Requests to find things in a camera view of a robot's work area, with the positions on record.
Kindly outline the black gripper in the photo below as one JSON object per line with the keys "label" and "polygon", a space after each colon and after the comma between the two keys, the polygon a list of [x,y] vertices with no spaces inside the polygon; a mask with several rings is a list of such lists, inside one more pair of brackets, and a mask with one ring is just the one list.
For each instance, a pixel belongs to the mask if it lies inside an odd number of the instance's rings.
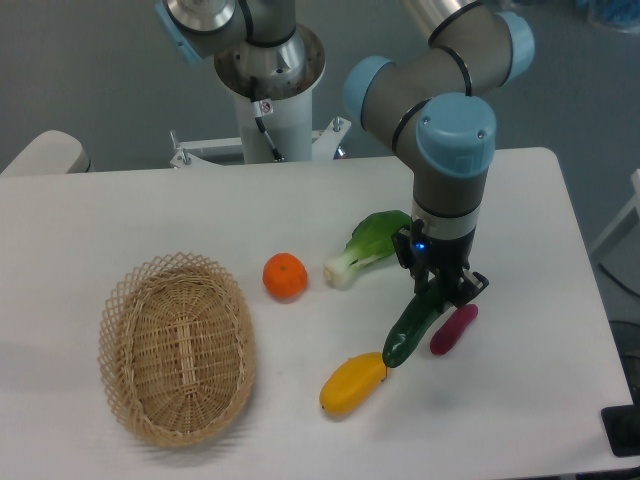
{"label": "black gripper", "polygon": [[439,239],[424,232],[424,222],[414,220],[392,236],[400,266],[414,280],[414,293],[421,295],[430,289],[430,276],[440,286],[452,286],[449,302],[456,308],[469,304],[490,284],[476,271],[470,271],[469,256],[475,230],[455,239]]}

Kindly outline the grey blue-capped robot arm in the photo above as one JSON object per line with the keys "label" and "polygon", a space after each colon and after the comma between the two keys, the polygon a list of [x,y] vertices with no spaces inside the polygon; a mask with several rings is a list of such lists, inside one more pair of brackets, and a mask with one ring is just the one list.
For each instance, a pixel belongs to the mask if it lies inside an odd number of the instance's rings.
{"label": "grey blue-capped robot arm", "polygon": [[[350,117],[413,174],[412,222],[393,237],[417,292],[462,306],[486,287],[470,269],[496,118],[485,92],[522,74],[535,42],[514,13],[480,1],[410,1],[428,51],[407,65],[371,56],[347,76]],[[308,161],[312,89],[325,70],[317,36],[291,1],[160,1],[157,15],[189,62],[212,59],[235,98],[246,163]]]}

